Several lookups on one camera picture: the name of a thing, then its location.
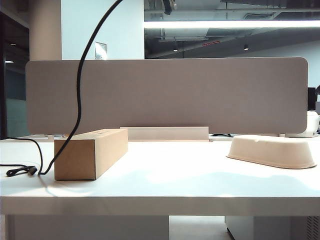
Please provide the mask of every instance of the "brown cardboard box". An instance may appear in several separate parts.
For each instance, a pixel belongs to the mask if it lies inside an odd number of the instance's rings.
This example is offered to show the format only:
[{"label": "brown cardboard box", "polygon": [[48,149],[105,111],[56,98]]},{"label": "brown cardboard box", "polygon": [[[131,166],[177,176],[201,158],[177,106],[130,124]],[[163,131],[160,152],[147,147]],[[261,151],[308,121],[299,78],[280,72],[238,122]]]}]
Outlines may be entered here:
[{"label": "brown cardboard box", "polygon": [[[55,154],[66,139],[54,141]],[[127,151],[127,129],[101,129],[75,135],[54,162],[54,179],[96,180]]]}]

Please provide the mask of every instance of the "office background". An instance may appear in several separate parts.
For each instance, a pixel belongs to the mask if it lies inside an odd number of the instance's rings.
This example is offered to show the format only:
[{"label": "office background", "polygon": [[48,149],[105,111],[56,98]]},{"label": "office background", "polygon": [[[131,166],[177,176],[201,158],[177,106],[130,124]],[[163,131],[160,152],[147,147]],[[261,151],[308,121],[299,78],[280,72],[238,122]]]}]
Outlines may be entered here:
[{"label": "office background", "polygon": [[[1,1],[1,51],[4,61],[12,61],[1,65],[0,71],[4,79],[2,137],[29,134],[25,64],[29,60],[79,59],[93,28],[112,2]],[[143,26],[144,21],[319,20],[319,1],[175,0],[174,3],[171,14],[164,14],[163,0],[124,1],[95,41],[107,45],[107,59],[304,57],[309,64],[309,87],[320,84],[320,30],[316,28],[144,29]],[[87,59],[95,59],[95,46]]]}]

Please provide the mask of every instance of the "gray fabric divider panel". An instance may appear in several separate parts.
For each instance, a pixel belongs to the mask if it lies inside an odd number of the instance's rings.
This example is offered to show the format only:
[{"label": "gray fabric divider panel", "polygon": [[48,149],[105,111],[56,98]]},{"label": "gray fabric divider panel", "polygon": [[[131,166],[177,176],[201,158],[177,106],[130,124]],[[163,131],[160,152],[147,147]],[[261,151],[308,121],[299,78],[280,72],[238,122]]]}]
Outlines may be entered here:
[{"label": "gray fabric divider panel", "polygon": [[[78,60],[26,66],[33,134],[69,133]],[[308,63],[301,57],[86,60],[78,133],[119,127],[209,127],[210,133],[301,133]]]}]

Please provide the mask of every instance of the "recessed ceiling light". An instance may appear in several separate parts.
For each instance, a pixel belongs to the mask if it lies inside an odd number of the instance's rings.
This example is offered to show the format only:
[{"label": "recessed ceiling light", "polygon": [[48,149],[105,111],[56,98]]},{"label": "recessed ceiling light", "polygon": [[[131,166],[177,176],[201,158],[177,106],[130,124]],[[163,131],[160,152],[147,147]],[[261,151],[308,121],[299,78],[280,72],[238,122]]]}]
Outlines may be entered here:
[{"label": "recessed ceiling light", "polygon": [[145,29],[255,29],[255,28],[320,28],[320,20],[306,21],[145,21]]}]

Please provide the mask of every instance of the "desk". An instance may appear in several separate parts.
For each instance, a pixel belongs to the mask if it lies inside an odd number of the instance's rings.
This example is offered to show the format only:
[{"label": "desk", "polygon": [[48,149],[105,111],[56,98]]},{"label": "desk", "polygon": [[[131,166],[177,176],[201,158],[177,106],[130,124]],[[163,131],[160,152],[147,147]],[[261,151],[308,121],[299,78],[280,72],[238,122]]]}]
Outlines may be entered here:
[{"label": "desk", "polygon": [[[308,142],[319,162],[320,138]],[[2,141],[1,162],[38,163],[32,144]],[[41,177],[8,178],[2,167],[1,214],[320,215],[319,166],[292,170],[230,159],[226,157],[230,145],[229,141],[130,142],[128,153],[95,181],[55,181],[53,170]],[[40,146],[48,163],[53,142]]]}]

